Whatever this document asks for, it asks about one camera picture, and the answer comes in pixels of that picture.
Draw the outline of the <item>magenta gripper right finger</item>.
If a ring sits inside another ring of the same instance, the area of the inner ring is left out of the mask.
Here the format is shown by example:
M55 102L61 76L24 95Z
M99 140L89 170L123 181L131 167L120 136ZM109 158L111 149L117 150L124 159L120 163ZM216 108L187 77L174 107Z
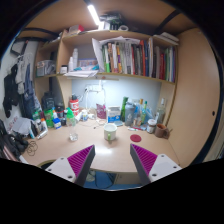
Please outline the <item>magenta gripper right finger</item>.
M130 145L130 155L143 186L181 170L167 155L156 155L135 144Z

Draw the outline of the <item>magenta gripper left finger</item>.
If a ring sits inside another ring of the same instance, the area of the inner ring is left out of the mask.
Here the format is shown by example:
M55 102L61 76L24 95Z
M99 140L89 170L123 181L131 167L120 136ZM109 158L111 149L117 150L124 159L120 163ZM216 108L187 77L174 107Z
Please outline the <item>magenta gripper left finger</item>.
M78 186L83 186L94 157L95 146L91 145L68 158L58 158L46 168L46 171L75 183Z

